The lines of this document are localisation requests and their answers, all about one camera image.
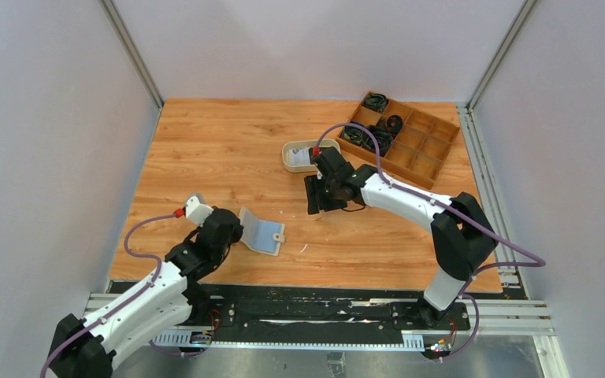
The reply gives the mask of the beige card holder wallet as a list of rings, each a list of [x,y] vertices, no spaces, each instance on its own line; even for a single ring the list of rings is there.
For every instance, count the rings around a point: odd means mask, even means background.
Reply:
[[[246,206],[239,211],[240,224],[243,234],[240,242],[247,249],[276,257],[285,243],[285,225],[270,220],[263,220],[254,215]]]

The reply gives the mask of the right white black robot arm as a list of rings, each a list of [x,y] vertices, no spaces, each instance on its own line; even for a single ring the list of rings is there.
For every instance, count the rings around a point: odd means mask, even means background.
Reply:
[[[424,291],[418,317],[432,329],[447,322],[465,284],[497,247],[476,198],[466,192],[451,197],[421,191],[372,165],[355,168],[334,147],[311,147],[307,153],[317,169],[305,178],[310,215],[345,210],[353,202],[394,213],[431,234],[438,269]]]

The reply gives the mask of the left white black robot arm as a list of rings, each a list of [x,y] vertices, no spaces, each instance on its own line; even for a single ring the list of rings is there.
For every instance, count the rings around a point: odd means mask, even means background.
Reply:
[[[228,209],[185,206],[166,219],[185,216],[197,227],[137,284],[83,318],[69,314],[55,329],[39,375],[110,377],[131,354],[172,326],[203,324],[211,314],[210,295],[199,281],[214,272],[243,235]]]

